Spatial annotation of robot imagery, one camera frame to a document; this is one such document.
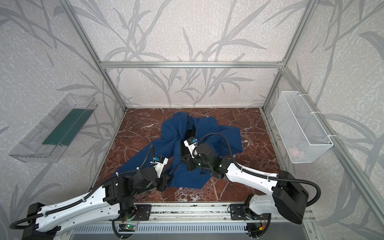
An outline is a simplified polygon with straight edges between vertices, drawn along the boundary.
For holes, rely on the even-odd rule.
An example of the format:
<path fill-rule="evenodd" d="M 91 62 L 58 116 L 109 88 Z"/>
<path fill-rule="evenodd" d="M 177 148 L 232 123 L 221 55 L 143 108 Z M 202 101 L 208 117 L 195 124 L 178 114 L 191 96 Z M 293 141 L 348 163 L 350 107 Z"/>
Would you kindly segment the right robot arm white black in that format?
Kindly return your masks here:
<path fill-rule="evenodd" d="M 211 176 L 228 182 L 239 183 L 263 192 L 247 198 L 243 211 L 248 218 L 255 215 L 279 214 L 286 220 L 301 224 L 307 207 L 321 197 L 321 188 L 311 181 L 296 179 L 292 174 L 257 171 L 240 165 L 233 154 L 220 157 L 207 143 L 195 138 L 184 141 L 190 155 L 184 162 L 189 172 L 207 170 Z"/>

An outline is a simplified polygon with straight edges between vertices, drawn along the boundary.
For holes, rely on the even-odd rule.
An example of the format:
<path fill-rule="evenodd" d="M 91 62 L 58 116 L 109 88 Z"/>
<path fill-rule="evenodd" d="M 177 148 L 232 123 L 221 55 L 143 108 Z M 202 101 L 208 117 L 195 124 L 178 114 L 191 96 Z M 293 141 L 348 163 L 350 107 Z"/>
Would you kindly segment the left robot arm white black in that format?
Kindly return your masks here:
<path fill-rule="evenodd" d="M 134 204 L 137 195 L 164 190 L 172 177 L 163 173 L 168 158 L 155 155 L 150 147 L 143 165 L 134 171 L 116 173 L 88 193 L 53 205 L 35 203 L 29 206 L 27 217 L 9 225 L 22 230 L 24 240 L 53 240 L 69 230 L 94 222 L 134 219 L 140 210 Z"/>

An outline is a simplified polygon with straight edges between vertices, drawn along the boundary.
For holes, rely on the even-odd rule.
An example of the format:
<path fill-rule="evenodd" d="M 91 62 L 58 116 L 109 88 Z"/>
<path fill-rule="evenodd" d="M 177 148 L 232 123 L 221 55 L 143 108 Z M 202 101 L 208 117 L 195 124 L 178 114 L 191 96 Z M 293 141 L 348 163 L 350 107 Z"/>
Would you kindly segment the blue zip jacket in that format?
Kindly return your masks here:
<path fill-rule="evenodd" d="M 181 163 L 181 146 L 184 145 L 187 131 L 195 129 L 195 138 L 201 138 L 210 133 L 219 133 L 228 140 L 232 154 L 242 153 L 243 145 L 241 132 L 236 127 L 219 125 L 213 117 L 194 118 L 188 113 L 175 113 L 171 119 L 162 124 L 161 137 L 154 140 L 122 165 L 117 172 L 135 171 L 141 166 L 151 146 L 155 148 L 155 155 L 170 158 L 173 157 L 172 166 L 167 170 L 174 171 L 174 179 L 171 182 L 172 188 L 201 189 L 209 181 L 211 175 L 208 170 L 201 174 L 201 170 L 187 171 L 185 164 Z"/>

